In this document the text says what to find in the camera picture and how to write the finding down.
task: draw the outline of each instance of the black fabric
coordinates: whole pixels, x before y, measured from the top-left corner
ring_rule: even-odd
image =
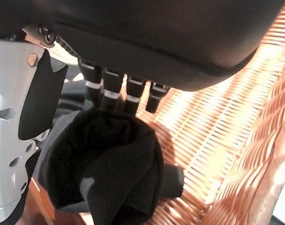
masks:
[[[182,193],[183,173],[164,172],[154,131],[133,116],[93,109],[64,115],[41,148],[36,174],[53,205],[89,211],[95,225],[141,224],[159,197]],[[166,191],[163,180],[179,182]]]
[[[53,124],[60,116],[83,109],[85,90],[84,80],[64,83]]]

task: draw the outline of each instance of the metal bolt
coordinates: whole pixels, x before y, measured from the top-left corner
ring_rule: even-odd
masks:
[[[38,27],[38,33],[44,37],[44,41],[47,45],[52,45],[54,41],[56,40],[56,35],[49,30],[47,27]]]
[[[28,56],[27,62],[29,66],[35,67],[38,63],[38,55],[36,55],[35,53],[30,54]]]

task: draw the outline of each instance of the robotic hand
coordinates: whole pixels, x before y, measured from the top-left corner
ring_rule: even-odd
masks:
[[[39,45],[52,47],[57,39],[81,57],[80,66],[112,68],[107,75],[118,89],[107,90],[111,99],[118,97],[122,75],[130,74],[135,91],[129,88],[127,107],[134,114],[145,80],[153,81],[150,94],[158,100],[170,86],[195,91],[242,69],[283,3],[0,1],[0,224],[15,224],[23,212],[39,156],[35,141],[44,140],[52,126],[67,71]],[[37,45],[24,41],[22,29]],[[99,79],[86,79],[96,89],[91,93],[99,94]]]

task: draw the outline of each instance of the black cover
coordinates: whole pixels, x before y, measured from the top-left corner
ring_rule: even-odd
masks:
[[[164,167],[145,123],[112,112],[77,113],[58,119],[37,164],[57,209],[90,211],[96,225],[136,225],[151,217],[159,197],[181,195],[183,171]]]
[[[198,90],[247,64],[284,2],[4,0],[0,37],[29,23],[42,23],[84,60]]]

